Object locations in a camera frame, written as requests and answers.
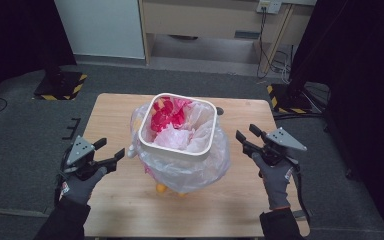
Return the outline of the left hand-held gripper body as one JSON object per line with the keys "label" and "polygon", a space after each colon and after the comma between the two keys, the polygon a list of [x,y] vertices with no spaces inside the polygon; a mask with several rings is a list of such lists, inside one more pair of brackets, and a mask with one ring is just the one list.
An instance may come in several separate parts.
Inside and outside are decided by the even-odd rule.
{"label": "left hand-held gripper body", "polygon": [[97,151],[94,143],[88,142],[82,136],[77,136],[75,142],[66,150],[62,159],[60,175],[64,180],[76,176],[80,180],[89,179],[99,168],[94,160]]}

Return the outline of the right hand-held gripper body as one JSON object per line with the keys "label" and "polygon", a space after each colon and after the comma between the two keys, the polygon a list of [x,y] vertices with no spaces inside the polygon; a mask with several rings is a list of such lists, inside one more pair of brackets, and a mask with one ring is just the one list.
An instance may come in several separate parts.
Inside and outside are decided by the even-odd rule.
{"label": "right hand-held gripper body", "polygon": [[301,142],[291,136],[282,127],[279,127],[278,129],[270,133],[266,133],[266,140],[263,142],[264,145],[261,147],[263,154],[261,155],[261,157],[264,162],[269,166],[275,166],[282,160],[289,161],[294,166],[296,166],[298,164],[298,161],[292,158],[289,155],[288,151],[307,150],[306,146],[304,146]]}

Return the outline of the white and pink plastic bag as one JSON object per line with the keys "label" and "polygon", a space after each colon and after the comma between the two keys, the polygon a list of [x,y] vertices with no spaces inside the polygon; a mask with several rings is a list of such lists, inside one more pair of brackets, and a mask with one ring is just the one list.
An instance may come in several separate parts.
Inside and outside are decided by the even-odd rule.
{"label": "white and pink plastic bag", "polygon": [[130,130],[145,172],[177,193],[204,188],[230,167],[229,140],[209,101],[158,94],[133,111]]}

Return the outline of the person's left hand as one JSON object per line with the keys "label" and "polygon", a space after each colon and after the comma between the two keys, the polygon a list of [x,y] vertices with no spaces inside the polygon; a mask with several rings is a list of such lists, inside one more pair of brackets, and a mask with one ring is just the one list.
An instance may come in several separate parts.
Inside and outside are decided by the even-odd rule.
{"label": "person's left hand", "polygon": [[106,167],[100,167],[89,179],[70,177],[62,184],[61,196],[78,204],[86,205],[97,183],[107,174]]}

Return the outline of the person's right hand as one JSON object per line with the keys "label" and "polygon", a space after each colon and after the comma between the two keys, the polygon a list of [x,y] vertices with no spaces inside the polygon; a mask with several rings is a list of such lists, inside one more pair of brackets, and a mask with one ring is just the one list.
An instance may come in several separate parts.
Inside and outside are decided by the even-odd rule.
{"label": "person's right hand", "polygon": [[260,169],[263,184],[268,195],[269,209],[279,210],[289,208],[287,200],[287,185],[293,173],[293,167],[288,162],[280,162],[275,166],[267,165],[260,154],[253,153],[252,160]]}

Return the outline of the black stand base yellow stripes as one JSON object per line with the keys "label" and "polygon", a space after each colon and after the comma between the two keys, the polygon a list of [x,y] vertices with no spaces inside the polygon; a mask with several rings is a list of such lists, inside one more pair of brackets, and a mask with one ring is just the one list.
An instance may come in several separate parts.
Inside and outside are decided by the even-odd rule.
{"label": "black stand base yellow stripes", "polygon": [[270,84],[267,91],[273,110],[281,113],[311,113],[310,101],[300,92],[290,93],[286,84]]}
{"label": "black stand base yellow stripes", "polygon": [[34,97],[43,100],[73,100],[86,78],[81,72],[61,71],[56,75],[46,74],[34,91]]}

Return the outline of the grey tape piece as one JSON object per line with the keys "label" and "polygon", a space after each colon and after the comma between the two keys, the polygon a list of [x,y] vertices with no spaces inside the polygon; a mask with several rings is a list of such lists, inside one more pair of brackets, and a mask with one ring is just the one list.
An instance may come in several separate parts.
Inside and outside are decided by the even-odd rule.
{"label": "grey tape piece", "polygon": [[307,213],[305,213],[303,210],[296,210],[296,211],[293,211],[293,216],[295,218],[311,218],[313,216],[312,212],[311,211],[308,211]]}

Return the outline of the black curtain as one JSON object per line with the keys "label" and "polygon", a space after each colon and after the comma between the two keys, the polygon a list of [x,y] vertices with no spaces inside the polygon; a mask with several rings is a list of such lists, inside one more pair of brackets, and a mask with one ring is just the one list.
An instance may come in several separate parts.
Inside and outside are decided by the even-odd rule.
{"label": "black curtain", "polygon": [[316,0],[291,78],[329,87],[329,123],[384,220],[384,0]]}
{"label": "black curtain", "polygon": [[0,83],[75,63],[54,0],[0,0]]}

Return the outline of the white cabinet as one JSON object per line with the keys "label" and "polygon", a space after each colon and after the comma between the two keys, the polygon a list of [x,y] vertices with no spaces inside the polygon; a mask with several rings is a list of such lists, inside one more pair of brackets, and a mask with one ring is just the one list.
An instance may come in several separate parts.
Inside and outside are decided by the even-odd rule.
{"label": "white cabinet", "polygon": [[144,59],[138,0],[55,0],[75,55]]}

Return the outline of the light wooden desk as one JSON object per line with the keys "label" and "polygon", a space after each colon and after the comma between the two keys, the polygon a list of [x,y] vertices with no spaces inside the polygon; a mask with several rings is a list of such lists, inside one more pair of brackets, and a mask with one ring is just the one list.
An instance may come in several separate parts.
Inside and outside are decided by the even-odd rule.
{"label": "light wooden desk", "polygon": [[279,0],[278,14],[257,13],[259,0],[138,0],[145,59],[158,34],[254,40],[260,70],[281,45],[300,44],[317,0]]}

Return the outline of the white wall socket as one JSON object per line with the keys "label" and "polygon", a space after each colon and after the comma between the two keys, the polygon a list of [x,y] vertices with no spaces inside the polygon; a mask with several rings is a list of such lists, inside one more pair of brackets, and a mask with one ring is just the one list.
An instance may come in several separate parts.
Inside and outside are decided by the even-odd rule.
{"label": "white wall socket", "polygon": [[259,0],[256,7],[256,12],[278,14],[281,6],[282,2],[279,0]]}

